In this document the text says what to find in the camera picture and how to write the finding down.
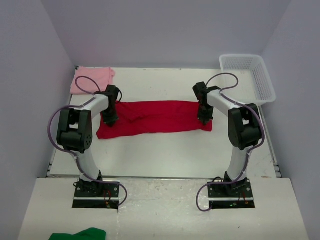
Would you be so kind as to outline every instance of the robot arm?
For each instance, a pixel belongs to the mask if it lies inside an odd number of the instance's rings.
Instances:
[[[262,138],[262,132],[257,119],[246,108],[231,103],[220,94],[217,86],[207,87],[204,82],[199,82],[193,87],[193,91],[199,101],[198,119],[207,124],[213,119],[214,108],[217,108],[228,117],[228,136],[233,145],[231,162],[225,173],[224,181],[232,182],[242,173],[246,164],[247,151],[258,144]],[[258,107],[249,104],[258,115]],[[243,172],[237,180],[242,185],[247,180],[247,173]]]
[[[108,85],[106,91],[96,92],[93,101],[86,106],[65,108],[60,113],[57,143],[65,150],[75,152],[82,170],[96,180],[102,179],[102,176],[90,149],[93,140],[92,119],[101,113],[103,122],[112,126],[118,119],[115,105],[118,94],[117,87]],[[80,179],[92,182],[82,173]]]

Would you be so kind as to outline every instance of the red towel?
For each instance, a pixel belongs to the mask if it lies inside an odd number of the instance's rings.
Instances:
[[[102,117],[96,132],[99,139],[113,139],[146,133],[178,133],[201,129],[210,132],[212,121],[203,125],[197,118],[197,102],[138,101],[120,102],[116,112],[119,119],[110,127]]]

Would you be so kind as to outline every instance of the gray wall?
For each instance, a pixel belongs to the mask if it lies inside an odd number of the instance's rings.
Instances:
[[[18,237],[53,153],[46,127],[74,74],[40,0],[0,1],[0,239]]]
[[[320,236],[319,9],[319,0],[293,0],[263,53],[277,94],[266,121],[311,240]]]
[[[261,54],[291,0],[42,0],[75,65],[212,68]]]

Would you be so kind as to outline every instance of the folded red fabric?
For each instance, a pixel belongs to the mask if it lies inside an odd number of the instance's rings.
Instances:
[[[119,102],[119,117],[112,126],[102,118],[96,135],[99,139],[113,139],[146,133],[178,133],[192,130],[212,130],[212,121],[203,125],[197,118],[197,102],[190,101],[139,101]]]

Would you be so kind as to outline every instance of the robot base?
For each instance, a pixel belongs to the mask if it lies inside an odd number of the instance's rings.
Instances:
[[[98,180],[103,180],[101,173]],[[119,186],[79,180],[75,186],[72,208],[74,209],[118,209]]]
[[[211,209],[254,209],[255,202],[248,179],[232,185],[208,186],[209,206]]]

